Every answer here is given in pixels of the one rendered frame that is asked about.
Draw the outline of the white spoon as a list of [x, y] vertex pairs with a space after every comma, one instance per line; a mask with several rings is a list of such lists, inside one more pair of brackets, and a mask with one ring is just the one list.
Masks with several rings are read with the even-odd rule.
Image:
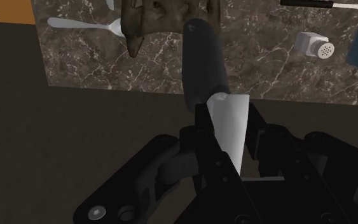
[[124, 38], [125, 35], [121, 31], [121, 19], [118, 18], [111, 24], [89, 24], [86, 22], [80, 22], [76, 20], [70, 20], [65, 18], [50, 17], [47, 20], [49, 26], [61, 29], [105, 29], [111, 31], [118, 37]]

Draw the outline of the brown carved wooden figure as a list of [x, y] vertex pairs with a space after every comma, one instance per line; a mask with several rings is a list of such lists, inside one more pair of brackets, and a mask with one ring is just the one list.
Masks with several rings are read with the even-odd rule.
[[135, 58], [144, 37], [157, 32], [183, 33], [194, 18], [221, 32], [221, 0], [121, 0], [121, 31], [129, 56]]

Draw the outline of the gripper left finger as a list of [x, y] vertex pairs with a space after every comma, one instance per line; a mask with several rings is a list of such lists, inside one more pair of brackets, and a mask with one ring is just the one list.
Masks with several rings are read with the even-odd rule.
[[215, 136], [206, 104], [179, 137], [158, 135], [85, 199], [73, 224], [148, 224], [161, 201], [191, 177], [196, 197], [174, 224], [261, 224], [238, 172]]

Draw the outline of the black-handled white-blade knife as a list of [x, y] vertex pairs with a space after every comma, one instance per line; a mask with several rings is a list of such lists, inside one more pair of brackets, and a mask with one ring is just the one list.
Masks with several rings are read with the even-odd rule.
[[250, 96], [230, 91], [221, 40], [212, 26], [194, 18], [183, 26], [182, 87], [187, 109], [206, 104], [221, 149], [237, 172], [242, 168]]

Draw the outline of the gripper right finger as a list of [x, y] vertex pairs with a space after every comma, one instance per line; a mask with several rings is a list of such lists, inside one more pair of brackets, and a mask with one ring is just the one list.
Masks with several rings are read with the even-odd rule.
[[259, 180], [243, 224], [358, 224], [358, 148], [323, 132], [300, 139], [249, 106], [245, 145]]

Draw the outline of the thin black-handled knife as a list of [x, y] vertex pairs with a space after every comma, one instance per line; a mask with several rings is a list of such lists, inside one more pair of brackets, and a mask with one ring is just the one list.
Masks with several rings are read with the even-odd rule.
[[346, 8], [358, 10], [358, 4], [334, 3], [320, 0], [280, 0], [281, 6], [297, 6], [311, 8]]

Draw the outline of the white salt shaker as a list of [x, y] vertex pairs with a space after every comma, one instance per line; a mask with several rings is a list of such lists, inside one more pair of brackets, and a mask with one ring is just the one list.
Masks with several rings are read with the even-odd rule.
[[329, 38], [314, 32], [299, 32], [296, 36], [294, 48], [310, 57], [320, 59], [330, 58], [335, 46], [329, 41]]

